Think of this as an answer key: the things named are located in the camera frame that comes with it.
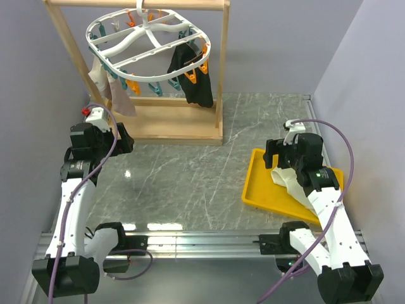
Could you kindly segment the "white round clip hanger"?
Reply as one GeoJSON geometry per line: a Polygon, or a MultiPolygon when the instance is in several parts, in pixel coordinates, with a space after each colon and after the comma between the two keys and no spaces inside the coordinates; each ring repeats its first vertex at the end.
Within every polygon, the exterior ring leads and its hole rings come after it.
{"type": "Polygon", "coordinates": [[[93,21],[86,31],[86,39],[89,49],[92,51],[104,66],[107,72],[114,77],[134,80],[137,82],[162,82],[175,78],[184,72],[197,68],[205,61],[208,63],[211,52],[211,41],[208,36],[193,23],[171,9],[156,9],[162,13],[161,17],[151,20],[149,10],[144,8],[125,8],[107,15],[104,15],[93,21]],[[113,21],[115,18],[123,15],[130,15],[136,12],[142,22],[112,34],[107,34],[103,27],[104,21],[113,21]],[[153,48],[141,54],[130,56],[118,63],[112,63],[113,57],[134,46],[135,42],[141,37],[146,36],[153,48]],[[125,67],[138,63],[146,58],[151,58],[164,51],[174,50],[178,45],[190,43],[196,40],[201,41],[202,58],[199,61],[174,70],[171,73],[161,75],[139,76],[128,73],[125,67]]]}

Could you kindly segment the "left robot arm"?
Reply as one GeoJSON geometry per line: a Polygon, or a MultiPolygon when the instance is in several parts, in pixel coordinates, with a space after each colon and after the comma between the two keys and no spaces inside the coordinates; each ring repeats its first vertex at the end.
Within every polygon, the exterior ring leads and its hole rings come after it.
{"type": "Polygon", "coordinates": [[[98,225],[94,236],[85,240],[90,203],[104,162],[133,150],[134,140],[125,126],[116,126],[116,130],[101,130],[84,122],[70,129],[71,145],[60,170],[61,205],[54,235],[45,257],[34,260],[32,266],[32,275],[50,301],[95,293],[105,258],[127,249],[120,222],[98,225]]]}

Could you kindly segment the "pale green white underwear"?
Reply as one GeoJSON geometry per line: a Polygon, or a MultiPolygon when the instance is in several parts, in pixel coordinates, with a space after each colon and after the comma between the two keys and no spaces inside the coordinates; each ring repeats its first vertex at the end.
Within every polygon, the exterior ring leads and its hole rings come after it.
{"type": "Polygon", "coordinates": [[[305,196],[303,188],[297,181],[296,172],[292,168],[281,169],[275,167],[271,171],[271,178],[273,183],[285,187],[287,193],[298,201],[302,206],[307,208],[310,212],[315,214],[315,209],[310,204],[308,198],[305,196]]]}

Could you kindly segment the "orange front clip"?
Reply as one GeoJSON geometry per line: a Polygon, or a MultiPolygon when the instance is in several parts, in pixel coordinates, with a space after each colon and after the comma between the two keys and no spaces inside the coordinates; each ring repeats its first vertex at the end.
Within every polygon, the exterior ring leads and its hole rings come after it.
{"type": "Polygon", "coordinates": [[[127,79],[125,82],[137,96],[141,95],[141,89],[137,81],[127,79]]]}

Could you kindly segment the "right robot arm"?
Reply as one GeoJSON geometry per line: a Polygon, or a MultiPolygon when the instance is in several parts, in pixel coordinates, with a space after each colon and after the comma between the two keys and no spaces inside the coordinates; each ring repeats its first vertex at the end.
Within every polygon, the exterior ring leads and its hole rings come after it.
{"type": "Polygon", "coordinates": [[[333,170],[324,166],[323,139],[312,133],[296,134],[290,142],[269,139],[263,156],[266,168],[291,169],[298,188],[303,190],[321,224],[322,246],[302,222],[284,224],[279,246],[286,253],[298,251],[317,275],[317,285],[325,303],[370,301],[384,274],[361,247],[339,197],[342,193],[333,170]]]}

